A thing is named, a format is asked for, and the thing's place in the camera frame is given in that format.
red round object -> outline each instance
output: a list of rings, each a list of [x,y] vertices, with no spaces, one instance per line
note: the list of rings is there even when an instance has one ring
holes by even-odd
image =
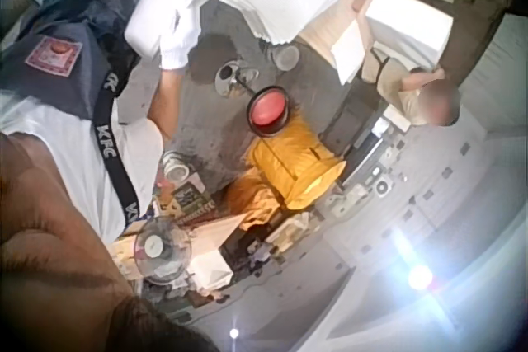
[[[253,106],[251,119],[255,125],[269,125],[281,117],[286,107],[286,99],[279,91],[271,91],[260,98]]]

badge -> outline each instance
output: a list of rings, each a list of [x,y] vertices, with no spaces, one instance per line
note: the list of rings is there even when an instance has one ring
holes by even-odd
[[[83,43],[44,36],[26,58],[26,64],[43,72],[68,77],[82,47]]]

ceiling light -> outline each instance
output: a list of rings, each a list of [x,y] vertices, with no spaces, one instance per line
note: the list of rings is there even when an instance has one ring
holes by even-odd
[[[236,340],[237,337],[238,337],[238,330],[237,329],[231,329],[231,331],[229,332],[229,336],[232,339]]]
[[[409,286],[415,290],[426,289],[432,282],[432,272],[426,265],[415,265],[411,268],[408,282]]]

yellow bag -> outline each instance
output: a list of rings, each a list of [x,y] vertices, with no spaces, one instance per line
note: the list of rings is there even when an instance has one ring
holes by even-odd
[[[289,209],[312,204],[347,164],[323,146],[299,113],[278,135],[256,139],[247,160],[264,173]]]
[[[228,187],[225,199],[231,214],[245,214],[239,225],[244,231],[255,224],[266,224],[280,207],[271,187],[255,167]]]

hand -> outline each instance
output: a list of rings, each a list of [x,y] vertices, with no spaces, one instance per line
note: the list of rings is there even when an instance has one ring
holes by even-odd
[[[189,51],[198,43],[200,36],[200,9],[187,8],[175,11],[159,41],[162,57],[161,69],[184,68],[189,62]]]

